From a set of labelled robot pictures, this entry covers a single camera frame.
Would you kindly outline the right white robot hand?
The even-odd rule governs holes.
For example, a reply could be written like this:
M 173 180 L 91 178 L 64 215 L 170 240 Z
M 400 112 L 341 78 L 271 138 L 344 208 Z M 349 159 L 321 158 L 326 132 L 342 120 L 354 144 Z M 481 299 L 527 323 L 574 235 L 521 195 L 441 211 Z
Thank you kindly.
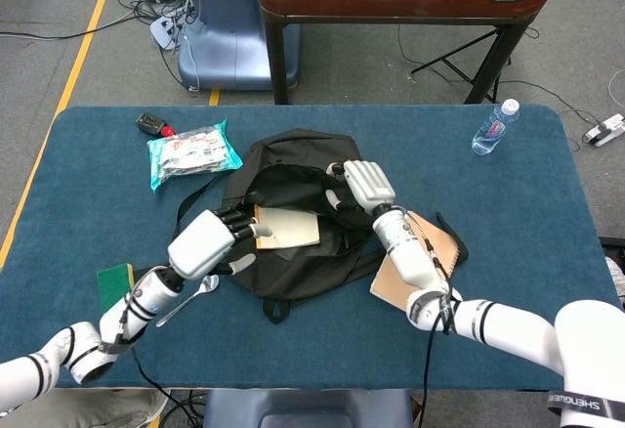
M 347 184 L 351 197 L 339 197 L 327 189 L 326 199 L 337 211 L 360 207 L 367 215 L 378 218 L 395 206 L 396 192 L 382 168 L 373 161 L 347 160 L 330 163 L 326 173 Z

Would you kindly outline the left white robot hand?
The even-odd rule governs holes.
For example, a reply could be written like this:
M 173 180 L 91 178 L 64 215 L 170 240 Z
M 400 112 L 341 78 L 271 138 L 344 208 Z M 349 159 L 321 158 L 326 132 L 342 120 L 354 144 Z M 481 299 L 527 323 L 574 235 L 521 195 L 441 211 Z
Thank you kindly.
M 270 237 L 271 229 L 248 217 L 234 223 L 211 210 L 199 214 L 167 248 L 169 267 L 181 278 L 197 280 L 209 275 L 236 275 L 256 261 L 254 253 L 226 262 L 232 248 L 246 238 Z

